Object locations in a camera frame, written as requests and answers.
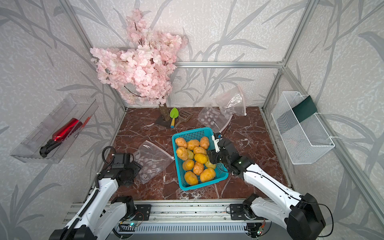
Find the clear zipper bag with dots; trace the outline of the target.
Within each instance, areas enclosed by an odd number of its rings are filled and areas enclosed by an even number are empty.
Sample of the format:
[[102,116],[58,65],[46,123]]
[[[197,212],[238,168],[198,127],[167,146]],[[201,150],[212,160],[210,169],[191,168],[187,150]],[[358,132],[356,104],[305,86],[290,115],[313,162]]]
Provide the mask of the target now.
[[134,153],[134,160],[142,166],[137,179],[141,184],[146,184],[162,173],[175,158],[157,145],[145,141]]

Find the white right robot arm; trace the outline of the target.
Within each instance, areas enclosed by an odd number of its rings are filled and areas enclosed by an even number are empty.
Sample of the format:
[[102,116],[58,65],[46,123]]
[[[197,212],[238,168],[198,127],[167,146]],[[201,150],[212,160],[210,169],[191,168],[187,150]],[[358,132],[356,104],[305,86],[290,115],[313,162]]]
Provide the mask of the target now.
[[232,175],[255,186],[267,197],[251,198],[245,211],[249,218],[265,218],[285,228],[293,240],[316,240],[322,237],[326,221],[316,198],[309,193],[302,195],[278,182],[252,159],[241,156],[234,144],[222,138],[212,137],[214,150],[208,152],[210,160],[222,163]]

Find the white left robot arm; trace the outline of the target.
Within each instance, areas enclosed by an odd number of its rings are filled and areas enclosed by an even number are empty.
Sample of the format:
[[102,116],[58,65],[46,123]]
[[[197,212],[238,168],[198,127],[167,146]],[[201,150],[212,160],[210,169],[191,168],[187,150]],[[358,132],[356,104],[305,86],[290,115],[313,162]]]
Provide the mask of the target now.
[[105,240],[116,225],[137,214],[133,198],[110,198],[120,186],[134,183],[142,165],[134,161],[133,154],[116,153],[107,168],[95,178],[95,188],[81,209],[50,240]]

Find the yellow wrinkled potato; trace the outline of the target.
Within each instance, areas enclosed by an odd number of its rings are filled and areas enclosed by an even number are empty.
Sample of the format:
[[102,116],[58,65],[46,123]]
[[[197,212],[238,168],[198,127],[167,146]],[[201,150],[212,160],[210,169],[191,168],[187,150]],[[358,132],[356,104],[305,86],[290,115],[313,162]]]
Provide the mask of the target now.
[[194,159],[196,162],[199,162],[203,165],[209,160],[208,156],[202,153],[195,154]]

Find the large brown potato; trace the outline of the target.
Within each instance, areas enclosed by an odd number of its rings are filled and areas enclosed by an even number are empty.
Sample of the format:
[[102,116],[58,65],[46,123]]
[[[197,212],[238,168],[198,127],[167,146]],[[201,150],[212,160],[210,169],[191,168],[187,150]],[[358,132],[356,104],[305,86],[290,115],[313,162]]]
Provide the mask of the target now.
[[202,183],[209,182],[216,177],[216,171],[213,168],[207,168],[200,174],[200,181]]

